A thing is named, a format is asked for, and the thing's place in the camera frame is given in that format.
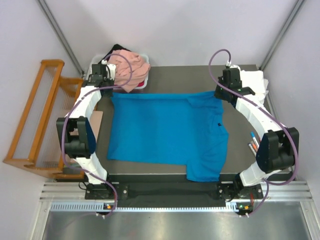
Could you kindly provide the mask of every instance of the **wooden frame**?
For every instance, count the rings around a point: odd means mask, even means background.
[[[59,59],[48,59],[42,60],[41,66],[38,71],[38,74],[35,78],[33,87],[31,89],[30,95],[26,102],[25,108],[23,110],[22,116],[20,118],[18,127],[14,134],[11,146],[7,153],[4,163],[10,164],[12,166],[24,169],[26,171],[35,173],[37,175],[47,177],[47,178],[68,178],[68,179],[83,179],[84,172],[80,174],[63,174],[64,164],[62,162],[62,157],[59,158],[57,167],[36,167],[38,160],[39,152],[44,140],[46,129],[48,126],[49,119],[54,107],[54,103],[57,97],[59,88],[63,89],[64,92],[72,97],[74,101],[78,98],[83,83],[82,78],[69,78],[61,76],[61,72],[65,63]],[[44,104],[43,111],[35,132],[35,136],[32,139],[32,145],[28,154],[28,158],[14,158],[19,140],[25,128],[28,115],[32,108],[33,102],[35,100],[39,85],[45,73],[45,70],[48,70],[52,74],[52,83],[50,90],[47,96],[47,99]]]

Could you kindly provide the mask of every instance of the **wall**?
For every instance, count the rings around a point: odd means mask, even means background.
[[[65,61],[76,76],[35,0],[0,1],[0,160],[7,154],[42,59]],[[46,179],[0,162],[0,236],[24,240]]]
[[[305,1],[265,71],[279,119],[300,133],[298,175],[320,212],[320,1]]]
[[[85,70],[115,43],[152,66],[207,65],[221,48],[236,64],[260,65],[295,1],[46,0]]]

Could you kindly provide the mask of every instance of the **pink towel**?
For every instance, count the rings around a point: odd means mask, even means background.
[[[138,54],[127,50],[115,50],[113,54],[120,54],[129,60],[132,66],[132,78],[130,82],[122,88],[127,92],[131,92],[139,83],[146,79],[146,76],[150,70],[150,64],[146,63],[145,60]],[[113,55],[110,57],[108,64],[116,65],[115,69],[115,85],[124,84],[130,77],[130,68],[126,60],[120,56]]]

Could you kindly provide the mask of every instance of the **white plastic basket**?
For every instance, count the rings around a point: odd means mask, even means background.
[[[145,54],[140,54],[140,53],[139,53],[139,55],[144,59],[144,61],[145,61],[147,64],[150,63],[150,62],[149,62],[149,57],[148,57],[147,55],[145,55]],[[91,60],[91,62],[90,62],[90,65],[89,65],[89,68],[88,68],[88,71],[87,71],[87,74],[86,74],[86,78],[85,78],[86,80],[88,80],[89,75],[92,74],[91,65],[92,65],[92,64],[97,64],[97,63],[100,62],[101,59],[103,59],[105,56],[106,56],[106,54],[97,54],[97,55],[95,55],[95,56],[92,58],[92,60]],[[142,86],[137,86],[137,87],[135,87],[134,89],[144,89],[144,88],[147,86],[148,79],[149,79],[149,73],[147,73],[147,75],[146,75],[146,77],[145,77],[145,79],[144,79],[143,85],[142,85]]]

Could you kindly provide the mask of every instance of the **blue cloth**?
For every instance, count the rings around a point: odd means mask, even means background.
[[[214,92],[113,93],[107,158],[186,165],[186,177],[214,182],[227,157],[222,101]]]

